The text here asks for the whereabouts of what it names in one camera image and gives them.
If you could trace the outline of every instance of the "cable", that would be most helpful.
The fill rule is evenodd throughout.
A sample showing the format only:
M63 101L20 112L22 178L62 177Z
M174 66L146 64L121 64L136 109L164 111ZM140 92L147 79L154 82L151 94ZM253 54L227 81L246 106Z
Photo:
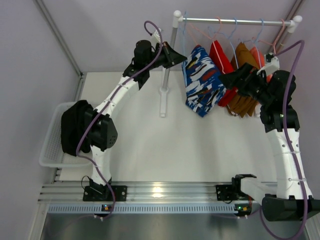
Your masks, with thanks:
M90 177L89 176L85 175L85 176L82 177L82 179L81 179L81 187L83 188L83 190L85 190L85 188L82 185L82 183L83 183L85 177L87 177L89 179L89 181L90 181Z
M291 71L290 71L290 74L289 74L289 78L288 78L288 81L286 83L286 86L285 86L285 91L284 91L284 97L283 97L283 103L282 103L282 114L283 114L283 131L284 131L284 135L285 135L285 139L288 143L288 146L290 148L290 151L292 153L292 157L293 157L293 160L294 160L294 164L295 164L295 167L296 167L296 171L298 173L298 177L299 179L303 179L303 176L302 176L302 171L301 171L301 168L300 168L300 165L299 165L299 161L298 161L298 158L297 158L297 155L295 154L295 150L294 150L294 147L292 146L291 144L291 140L290 140L290 137L289 137L289 134L288 134L288 126L287 126L287 101L288 101L288 95L289 95L289 89L290 89L290 84L291 84L291 81L293 79L293 76L294 76L294 72L296 70L296 67L297 67L297 64L298 64L298 60L301 56L301 53L302 53L302 50L304 49L304 46L305 46L305 41L304 40L299 40L297 41L295 44L289 46L288 48L284 49L283 51L281 52L278 52L277 54L275 54L274 56L279 56L281 54L284 54L285 52L289 51L290 49L294 48L296 45L300 44L300 48L298 50L298 53L296 54L295 56L295 59L293 61L293 64L292 64L292 67L291 67ZM275 234L273 234L271 232L271 230L267 227L265 221L264 221L264 218L263 218L263 212L262 212L262 208L260 208L260 219L261 219L261 222L264 226L264 228L266 229L266 231L272 236L274 237L275 239L278 239L278 240L288 240L288 239L297 239L303 232L304 232L304 229L305 229L305 225L306 225L306 221L307 221L307 214L308 214L308 196L307 196L307 191L306 191L306 186L305 186L305 183L303 181L300 181L300 186L301 186L301 191L302 191L302 195L303 195L303 217L302 217L302 222L301 222L301 226L298 230L298 232L292 236L292 237L289 237L289 238L282 238L282 237L278 237L276 236Z
M150 35L150 36L152 36L152 32L150 32L149 30L148 30L148 28L147 28L147 24L152 24L151 22L149 22L149 21L145 21L144 22L144 24L143 24L143 26L144 26L144 30ZM158 33L160 33L160 29L158 28L158 27L155 27L155 25L153 25L154 26L154 28L158 31Z
M229 202L226 202L225 200L222 200L222 202L224 202L225 204L230 204L233 202L233 200L230 200Z
M158 57L160 56L160 53L162 51L162 47L163 47L163 38L162 38L162 34L160 32L160 29L157 27L157 25L155 25L152 21L145 21L144 22L144 29L150 33L147 28L146 28L146 25L147 24L151 24L159 33L159 37L160 37L160 45L159 45L159 50L157 52L157 54L155 55L154 59L147 65L145 66L143 69L141 69L140 71L136 72L135 74L133 74L131 77L129 77L127 80L125 80L122 85L125 85L126 83L128 83L130 80L132 80L133 78L135 78L136 76L138 76L140 73L144 72L145 70L147 70L152 64L155 63L155 61L158 59ZM101 109L101 111L95 116L95 118L91 121L91 123L89 124L89 126L87 127L87 129L84 131L84 134L83 136L81 137L79 143L78 143L78 146L76 147L76 155L80 158L83 158L83 159L87 159L89 160L94 166L95 166L95 169L97 171L97 173L99 174L99 176L101 177L101 179L105 182L105 184L107 185L108 189L110 190L111 192L111 195L112 195L112 208L110 209L109 211L109 214L107 216L105 216L103 219L107 219L111 216L111 213L114 211L114 208L115 208L115 204L116 204L116 196L115 196L115 193L114 191L112 190L110 184L108 183L108 181L105 179L105 177L102 175L102 173L100 172L99 170L99 167L97 166L96 162L94 160L92 160L90 157L87 157L87 156L84 156L84 155L80 155L79 152L80 152L80 147L81 145L83 144L86 136L88 135L88 132L90 131L90 129L92 128L92 126L94 125L94 123L97 121L97 119L101 116L101 114L104 112L104 110L109 106L110 104L110 101L112 101L112 99L115 97L115 95L117 94L117 92L122 88L122 86L119 86L115 91L114 93L112 94L112 96L110 97L110 100L105 104L105 106ZM83 216L80 216L78 217L77 219L71 221L70 223L68 223L68 225L66 227L64 227L62 230L60 230L58 233L56 233L54 235L57 236L59 235L60 233L62 233L64 230L66 230L66 228L68 228L70 225L72 225L73 223L77 222L78 220L82 219L82 218L86 218L86 217L91 217L92 215L83 215Z

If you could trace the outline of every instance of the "clothes rack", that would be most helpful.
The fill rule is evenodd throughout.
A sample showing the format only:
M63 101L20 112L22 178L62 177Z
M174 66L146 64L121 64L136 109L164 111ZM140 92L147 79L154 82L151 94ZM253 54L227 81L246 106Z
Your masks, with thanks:
M264 26L274 26L274 27L281 27L285 25L287 27L287 33L285 40L288 40L288 37L294 33L296 28L298 27L299 23L301 23L302 17L300 15L296 15L292 20L287 21L261 21L261 20L235 20L235 19L217 19L217 18L192 18L192 17L184 17L181 11L176 10L173 13L173 22L172 22L172 33L171 33L171 40L170 46L174 49L176 43L176 37L178 32L179 23L187 22L187 23L209 23L209 24L239 24L239 25L264 25ZM163 82L160 88L160 116L165 118L167 115L167 99L168 99L168 80L169 80L169 73L170 68L167 68L164 71Z

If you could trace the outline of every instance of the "gray wall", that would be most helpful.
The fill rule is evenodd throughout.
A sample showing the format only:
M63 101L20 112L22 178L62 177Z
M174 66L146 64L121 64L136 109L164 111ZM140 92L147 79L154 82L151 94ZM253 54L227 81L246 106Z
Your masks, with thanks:
M32 0L0 1L0 233L24 240L49 169L38 159L77 76Z
M163 38L170 41L173 12L187 11L189 17L278 20L289 11L292 0L44 0L56 24L68 43L79 67L84 72L123 71L133 56L137 41L148 39L144 22L151 20L163 29ZM207 24L198 27L207 31ZM222 30L230 33L234 25L224 25ZM256 36L260 26L239 26L234 33L238 38ZM274 27L265 27L261 37L272 40ZM208 48L209 40L195 32L198 43ZM186 52L195 47L186 38ZM223 41L223 48L231 57L232 48ZM181 51L181 38L176 49Z
M319 106L319 64L320 64L320 26L315 19L319 17L320 1L306 1L300 14L303 21L294 33L288 46L299 39L305 40L305 47L296 68L296 91L292 106L297 110L300 121L300 150L304 173L314 196L320 199L320 106ZM280 56L281 68L290 71L298 47Z

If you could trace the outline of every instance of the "pink hanger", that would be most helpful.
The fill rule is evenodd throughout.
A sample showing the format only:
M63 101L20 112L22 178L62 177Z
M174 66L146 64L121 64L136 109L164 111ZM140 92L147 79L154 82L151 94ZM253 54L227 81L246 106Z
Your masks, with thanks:
M276 36L276 38L275 38L273 43L269 43L269 42L266 42L266 41L263 41L263 40L259 40L258 41L258 42L267 44L269 46L272 46L274 54L276 54L276 45L277 45L277 43L279 41L279 38L280 38L281 34L284 32L284 30L285 30L285 20L283 20L282 18L280 20L282 21L282 28L281 28L279 34Z
M199 33L201 33L202 35L204 35L205 37L207 37L208 39L210 39L210 40L212 41L212 44L213 44L215 53L216 53L216 55L218 56L219 62L220 62L220 64L221 64L221 66L222 66L222 73L223 73L223 74L226 74L226 73L225 73L225 69L224 69L224 65L222 64L222 61L221 61L221 59L220 59L220 56L219 56L219 54L218 54L218 51L217 51L217 48L216 48L216 44L215 44L215 41L214 41L214 39L216 38L217 34L220 32L220 30L221 30L221 28L222 28L222 22L221 22L220 17L216 16L215 18L217 18L217 19L219 20L220 26L219 26L218 31L214 34L213 37L210 37L208 34L204 33L203 31L201 31L200 29L198 29L196 26L194 26L194 25L191 24L191 23L189 23L188 25L191 26L193 29L195 29L196 31L198 31Z

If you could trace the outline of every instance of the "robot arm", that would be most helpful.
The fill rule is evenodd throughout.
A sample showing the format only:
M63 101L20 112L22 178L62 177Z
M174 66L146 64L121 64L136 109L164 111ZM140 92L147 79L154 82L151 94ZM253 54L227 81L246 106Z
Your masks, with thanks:
M93 166L92 176L89 181L90 192L88 193L88 190L86 191L87 194L92 196L88 201L105 201L108 198L108 187L98 174L97 168L103 177L111 183L110 148L116 143L118 138L118 132L113 120L117 118L122 107L129 101L131 96L143 87L150 77L150 70L160 66L170 68L187 59L185 56L175 52L167 42L164 42L156 61L148 69L131 79L131 76L144 69L153 61L157 53L159 53L158 51L160 51L159 43L157 43L155 50L152 51L152 45L149 41L141 40L137 42L134 49L134 58L131 64L125 69L118 85L99 106L94 110L87 110L84 114L86 129L97 114L102 111L100 117L87 135L92 151L92 158L97 165L97 167Z
M129 77L122 77L120 82L117 84L116 88L110 93L110 95L99 105L97 106L94 111L100 112L104 108L104 106L109 102L108 107L102 112L103 116L108 116L110 119L117 119L117 115L122 109L122 107L129 101L129 99L139 91L139 83L137 81L129 81L128 83L124 84ZM113 144L116 142L118 137L118 133L114 132L109 139L107 139L109 146L108 148L112 147ZM111 173L110 173L110 149L101 150L98 146L92 143L91 151L92 157L95 163L97 164L100 172L103 174L106 180L111 180ZM99 184L105 185L106 183L101 179L99 176L96 167L93 166L92 176L91 179Z
M277 188L276 190L262 184L251 174L239 174L232 178L232 188L240 196L248 195L261 206L268 221L300 220L303 216L304 197L300 182L304 182L308 197L308 218L320 212L320 201L313 195L305 178L299 150L299 121L296 111L289 105L291 95L296 89L293 76L286 103L286 124L294 154L302 173L298 171L289 148L283 126L282 112L285 88L289 72L279 69L279 61L271 54L266 56L268 64L260 70L246 63L235 72L221 75L219 78L228 89L238 88L238 94L251 96L261 104L260 119L264 124L275 160ZM267 84L266 76L273 73Z

